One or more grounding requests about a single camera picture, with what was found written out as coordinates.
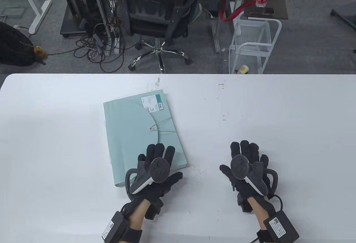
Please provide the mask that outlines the person's right hand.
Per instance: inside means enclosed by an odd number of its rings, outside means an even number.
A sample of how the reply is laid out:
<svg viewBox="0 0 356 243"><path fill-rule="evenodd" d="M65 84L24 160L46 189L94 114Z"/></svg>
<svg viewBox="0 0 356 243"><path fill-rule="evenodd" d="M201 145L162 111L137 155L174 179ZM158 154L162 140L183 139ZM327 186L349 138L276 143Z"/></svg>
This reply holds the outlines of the person's right hand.
<svg viewBox="0 0 356 243"><path fill-rule="evenodd" d="M259 146L243 140L240 143L232 142L231 167L220 165L220 171L225 174L232 185L233 190L239 192L241 201L250 197L271 198L277 188L278 179L273 179L272 186L267 177L272 170L268 169L268 156L259 156Z"/></svg>

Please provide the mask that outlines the person's left hand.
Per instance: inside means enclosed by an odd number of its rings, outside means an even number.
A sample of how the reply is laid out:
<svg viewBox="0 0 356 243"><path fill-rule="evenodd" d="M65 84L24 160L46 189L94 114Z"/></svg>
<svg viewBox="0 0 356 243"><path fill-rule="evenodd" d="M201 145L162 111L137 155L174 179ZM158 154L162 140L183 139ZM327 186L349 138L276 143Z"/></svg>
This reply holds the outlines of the person's left hand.
<svg viewBox="0 0 356 243"><path fill-rule="evenodd" d="M126 173L127 178L136 174L132 184L127 181L126 192L131 201L145 199L157 204L183 178L180 171L171 174L174 155L173 146L165 147L162 143L148 145L146 154L138 156L137 168Z"/></svg>

